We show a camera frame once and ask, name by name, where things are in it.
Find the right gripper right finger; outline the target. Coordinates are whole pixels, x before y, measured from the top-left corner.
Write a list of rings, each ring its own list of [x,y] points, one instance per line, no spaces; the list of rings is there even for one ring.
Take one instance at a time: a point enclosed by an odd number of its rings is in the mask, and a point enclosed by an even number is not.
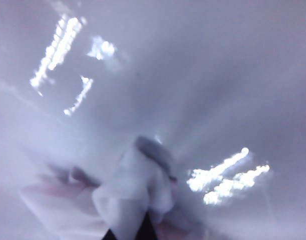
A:
[[[155,228],[148,213],[144,216],[141,226],[136,234],[136,240],[158,240]]]

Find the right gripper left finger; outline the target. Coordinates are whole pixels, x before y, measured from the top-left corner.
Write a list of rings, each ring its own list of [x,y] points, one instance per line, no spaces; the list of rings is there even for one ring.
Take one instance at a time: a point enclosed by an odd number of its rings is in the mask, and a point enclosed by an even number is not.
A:
[[[133,229],[109,229],[104,235],[106,240],[134,240],[136,238],[136,231]]]

